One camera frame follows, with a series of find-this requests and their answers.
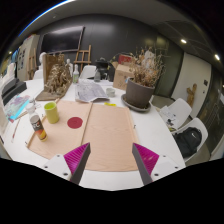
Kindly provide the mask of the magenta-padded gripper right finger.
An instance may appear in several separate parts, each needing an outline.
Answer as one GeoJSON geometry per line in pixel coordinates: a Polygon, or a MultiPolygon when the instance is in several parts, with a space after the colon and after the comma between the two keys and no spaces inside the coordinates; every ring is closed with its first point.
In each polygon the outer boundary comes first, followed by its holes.
{"type": "Polygon", "coordinates": [[[143,185],[168,176],[181,167],[167,155],[159,155],[137,143],[132,145],[132,154],[135,158],[143,185]]]}

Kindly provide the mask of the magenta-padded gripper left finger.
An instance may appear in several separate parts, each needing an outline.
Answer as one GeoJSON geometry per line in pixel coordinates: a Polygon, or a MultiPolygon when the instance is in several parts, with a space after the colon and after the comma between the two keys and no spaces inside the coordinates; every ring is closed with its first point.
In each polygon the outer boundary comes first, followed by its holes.
{"type": "Polygon", "coordinates": [[[76,185],[80,183],[88,157],[90,144],[81,145],[65,155],[56,154],[42,168],[56,176],[66,179],[76,185]]]}

